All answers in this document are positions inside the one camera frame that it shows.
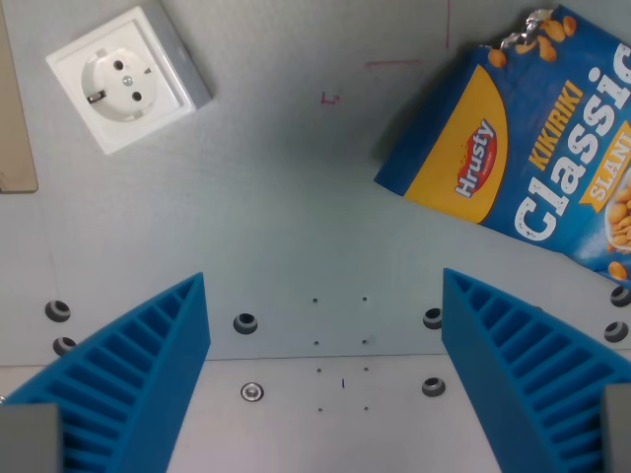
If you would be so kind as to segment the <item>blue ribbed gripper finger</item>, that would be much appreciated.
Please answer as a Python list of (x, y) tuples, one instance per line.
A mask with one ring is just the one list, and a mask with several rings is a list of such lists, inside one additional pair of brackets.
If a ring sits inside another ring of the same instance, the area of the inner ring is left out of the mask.
[(601, 472), (599, 406), (630, 363), (541, 308), (443, 273), (442, 340), (504, 472)]
[(210, 344), (197, 273), (95, 332), (6, 403), (58, 408), (66, 472), (165, 472)]

